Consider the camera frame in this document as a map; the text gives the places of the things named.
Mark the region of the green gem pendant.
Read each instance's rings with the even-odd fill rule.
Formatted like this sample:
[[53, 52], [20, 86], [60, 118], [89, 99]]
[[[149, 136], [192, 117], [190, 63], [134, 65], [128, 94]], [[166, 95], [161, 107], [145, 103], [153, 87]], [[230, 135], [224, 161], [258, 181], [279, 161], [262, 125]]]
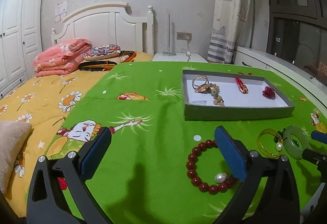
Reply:
[[297, 147], [300, 147], [300, 144], [297, 140], [293, 139], [293, 143], [297, 146]]

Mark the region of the pale green jade bangle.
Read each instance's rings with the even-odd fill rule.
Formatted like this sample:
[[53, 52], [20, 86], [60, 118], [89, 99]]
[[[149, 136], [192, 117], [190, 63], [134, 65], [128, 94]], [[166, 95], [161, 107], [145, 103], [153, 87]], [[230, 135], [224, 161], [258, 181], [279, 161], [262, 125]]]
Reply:
[[303, 158], [303, 151], [310, 148], [308, 137], [299, 127], [291, 125], [283, 132], [283, 145], [287, 153], [294, 159]]

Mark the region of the white pearl earring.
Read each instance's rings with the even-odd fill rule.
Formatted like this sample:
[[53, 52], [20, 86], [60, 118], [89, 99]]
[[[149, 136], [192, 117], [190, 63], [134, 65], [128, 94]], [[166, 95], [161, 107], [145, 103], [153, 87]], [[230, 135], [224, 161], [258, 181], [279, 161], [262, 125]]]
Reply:
[[218, 183], [218, 184], [223, 183], [224, 181], [226, 181], [226, 179], [228, 179], [228, 175], [227, 175], [225, 172], [218, 173], [218, 174], [215, 176], [215, 181], [216, 181], [216, 183]]
[[276, 148], [276, 150], [278, 152], [281, 152], [282, 149], [283, 149], [283, 143], [282, 142], [277, 142], [275, 148]]

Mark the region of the yellow amber bangle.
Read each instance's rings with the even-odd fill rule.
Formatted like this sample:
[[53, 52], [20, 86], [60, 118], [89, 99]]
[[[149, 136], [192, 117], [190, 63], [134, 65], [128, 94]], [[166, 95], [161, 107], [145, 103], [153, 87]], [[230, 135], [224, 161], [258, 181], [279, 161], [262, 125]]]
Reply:
[[281, 155], [282, 151], [278, 152], [275, 148], [277, 142], [283, 143], [282, 136], [270, 128], [262, 130], [257, 137], [258, 149], [267, 158], [276, 159]]

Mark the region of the white window bench cabinet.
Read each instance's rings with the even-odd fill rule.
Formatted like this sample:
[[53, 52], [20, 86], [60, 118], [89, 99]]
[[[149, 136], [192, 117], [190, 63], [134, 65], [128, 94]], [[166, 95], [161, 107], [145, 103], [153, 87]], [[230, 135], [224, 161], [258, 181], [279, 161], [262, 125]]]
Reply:
[[295, 65], [267, 52], [245, 47], [237, 47], [235, 50], [234, 64], [274, 72], [300, 90], [323, 115], [326, 115], [326, 86]]

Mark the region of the red rose brooch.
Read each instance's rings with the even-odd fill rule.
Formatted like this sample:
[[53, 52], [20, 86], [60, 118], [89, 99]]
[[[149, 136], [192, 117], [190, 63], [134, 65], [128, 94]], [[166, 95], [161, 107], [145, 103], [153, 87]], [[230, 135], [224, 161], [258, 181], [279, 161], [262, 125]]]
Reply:
[[262, 91], [262, 95], [267, 99], [274, 100], [276, 98], [276, 94], [270, 86], [266, 86], [264, 90]]

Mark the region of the beige plush cushion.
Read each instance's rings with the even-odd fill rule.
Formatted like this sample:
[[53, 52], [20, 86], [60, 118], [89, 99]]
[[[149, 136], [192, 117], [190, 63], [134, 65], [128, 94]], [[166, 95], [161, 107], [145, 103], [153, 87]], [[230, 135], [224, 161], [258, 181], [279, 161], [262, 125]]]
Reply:
[[8, 188], [15, 160], [27, 137], [32, 132], [32, 125], [25, 122], [4, 120], [1, 121], [0, 132], [1, 193], [4, 194]]

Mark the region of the white nightstand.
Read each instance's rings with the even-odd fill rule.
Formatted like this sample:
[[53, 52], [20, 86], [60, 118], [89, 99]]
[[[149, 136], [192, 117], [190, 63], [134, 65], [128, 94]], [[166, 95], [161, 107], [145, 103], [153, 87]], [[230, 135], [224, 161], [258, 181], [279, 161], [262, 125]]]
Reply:
[[156, 62], [198, 62], [207, 63], [207, 61], [198, 53], [191, 53], [190, 56], [184, 53], [176, 53], [175, 55], [164, 55], [163, 53], [156, 53], [153, 57]]

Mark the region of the dark window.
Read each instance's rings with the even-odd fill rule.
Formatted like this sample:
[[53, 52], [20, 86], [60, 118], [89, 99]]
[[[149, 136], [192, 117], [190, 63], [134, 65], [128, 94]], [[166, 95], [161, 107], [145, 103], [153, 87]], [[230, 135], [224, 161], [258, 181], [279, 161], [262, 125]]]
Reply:
[[269, 0], [267, 52], [326, 84], [326, 0]]

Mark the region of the sailboat print curtain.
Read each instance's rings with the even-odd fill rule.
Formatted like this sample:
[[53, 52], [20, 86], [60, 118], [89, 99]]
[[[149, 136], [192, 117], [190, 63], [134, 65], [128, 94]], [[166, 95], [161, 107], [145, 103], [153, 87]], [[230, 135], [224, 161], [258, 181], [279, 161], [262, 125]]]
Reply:
[[215, 0], [213, 28], [207, 60], [231, 63], [247, 21], [251, 0]]

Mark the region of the white wardrobe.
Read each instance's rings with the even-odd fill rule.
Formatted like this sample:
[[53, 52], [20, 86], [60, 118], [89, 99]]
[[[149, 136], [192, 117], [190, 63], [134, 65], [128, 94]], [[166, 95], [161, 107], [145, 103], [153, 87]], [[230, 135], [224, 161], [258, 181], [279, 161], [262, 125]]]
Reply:
[[1, 0], [1, 98], [34, 76], [41, 0]]

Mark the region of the patterned blue red pillow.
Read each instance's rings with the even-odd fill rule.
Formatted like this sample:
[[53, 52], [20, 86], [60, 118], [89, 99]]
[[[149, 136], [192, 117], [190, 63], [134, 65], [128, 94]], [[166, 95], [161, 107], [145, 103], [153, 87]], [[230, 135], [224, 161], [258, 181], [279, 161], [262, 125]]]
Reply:
[[108, 58], [120, 56], [121, 48], [116, 44], [107, 44], [97, 47], [91, 47], [83, 54], [86, 61], [100, 61]]

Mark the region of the white desk lamp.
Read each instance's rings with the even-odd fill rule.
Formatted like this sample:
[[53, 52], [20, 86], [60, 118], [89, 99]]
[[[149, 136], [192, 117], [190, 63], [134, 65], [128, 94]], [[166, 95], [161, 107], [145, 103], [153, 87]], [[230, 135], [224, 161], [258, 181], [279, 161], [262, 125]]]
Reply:
[[171, 37], [171, 29], [170, 29], [170, 14], [167, 13], [167, 44], [163, 51], [164, 56], [176, 56], [176, 53], [171, 50], [170, 46], [170, 37]]

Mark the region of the black orange folded blanket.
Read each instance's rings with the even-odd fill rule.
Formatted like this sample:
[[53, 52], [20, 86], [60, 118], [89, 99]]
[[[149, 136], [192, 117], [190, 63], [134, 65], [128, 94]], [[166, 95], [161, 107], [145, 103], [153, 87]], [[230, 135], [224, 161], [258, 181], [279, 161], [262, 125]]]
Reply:
[[134, 51], [123, 51], [120, 56], [98, 61], [84, 61], [78, 65], [80, 71], [106, 72], [112, 70], [117, 64], [133, 61], [136, 57]]

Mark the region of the white wall papers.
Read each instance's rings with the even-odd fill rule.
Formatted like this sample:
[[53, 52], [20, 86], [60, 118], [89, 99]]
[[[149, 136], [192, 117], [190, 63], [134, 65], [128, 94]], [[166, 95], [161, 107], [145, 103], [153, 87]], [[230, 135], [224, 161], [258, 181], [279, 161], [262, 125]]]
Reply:
[[57, 3], [55, 7], [54, 22], [57, 23], [59, 21], [64, 20], [66, 17], [66, 11], [67, 11], [67, 1]]

